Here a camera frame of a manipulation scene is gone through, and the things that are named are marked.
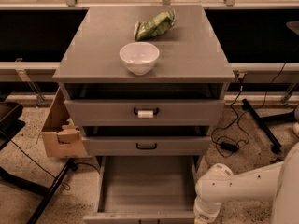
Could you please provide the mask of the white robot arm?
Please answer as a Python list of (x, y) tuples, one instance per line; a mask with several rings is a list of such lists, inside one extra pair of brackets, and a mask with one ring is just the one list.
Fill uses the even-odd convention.
[(226, 165), (213, 165), (195, 184), (193, 212), (213, 222), (223, 203), (232, 200), (272, 201), (270, 224), (299, 224), (299, 144), (284, 161), (234, 175)]

